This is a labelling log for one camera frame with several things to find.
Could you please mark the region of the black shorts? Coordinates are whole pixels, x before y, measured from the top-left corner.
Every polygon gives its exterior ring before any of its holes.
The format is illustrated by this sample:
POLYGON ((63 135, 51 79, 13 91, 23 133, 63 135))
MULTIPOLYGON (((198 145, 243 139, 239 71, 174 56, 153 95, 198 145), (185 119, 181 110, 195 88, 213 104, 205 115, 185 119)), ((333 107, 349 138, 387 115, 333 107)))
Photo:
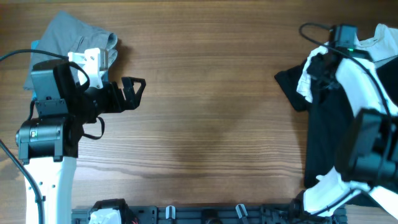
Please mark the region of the black shorts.
POLYGON ((353 113, 343 88, 321 90, 312 82, 309 103, 295 87, 303 65, 275 75, 296 111, 308 112, 304 186, 317 184, 316 176, 335 168, 343 180, 369 184, 397 182, 397 118, 360 107, 353 113))

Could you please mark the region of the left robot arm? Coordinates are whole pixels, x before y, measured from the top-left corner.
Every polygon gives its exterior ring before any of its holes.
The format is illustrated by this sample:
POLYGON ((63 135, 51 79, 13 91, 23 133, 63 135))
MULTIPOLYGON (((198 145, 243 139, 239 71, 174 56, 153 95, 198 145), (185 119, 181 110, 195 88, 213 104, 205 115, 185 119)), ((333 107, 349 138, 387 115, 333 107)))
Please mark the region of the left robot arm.
POLYGON ((101 87, 91 81, 78 83, 71 69, 82 71, 75 62, 48 60, 34 65, 32 79, 36 98, 30 109, 38 117, 29 117, 16 133, 18 156, 26 172, 27 222, 38 213, 40 223, 70 223, 72 185, 81 138, 96 140, 85 133, 85 124, 99 122, 105 127, 103 113, 134 110, 141 103, 146 81, 123 77, 123 88, 115 82, 101 87))

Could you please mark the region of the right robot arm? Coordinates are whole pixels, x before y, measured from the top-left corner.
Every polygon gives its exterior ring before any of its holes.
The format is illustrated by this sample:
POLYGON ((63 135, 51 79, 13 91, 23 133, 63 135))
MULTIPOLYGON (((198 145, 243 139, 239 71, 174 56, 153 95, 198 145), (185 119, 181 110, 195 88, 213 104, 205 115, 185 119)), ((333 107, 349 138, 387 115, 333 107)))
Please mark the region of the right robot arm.
POLYGON ((305 190, 302 213, 307 219, 330 217, 357 195, 370 196, 397 216, 397 193, 386 185, 397 182, 397 107, 391 105, 369 52, 356 48, 355 26, 320 28, 330 33, 325 54, 311 58, 307 73, 312 94, 343 89, 354 120, 333 154, 333 165, 305 190))

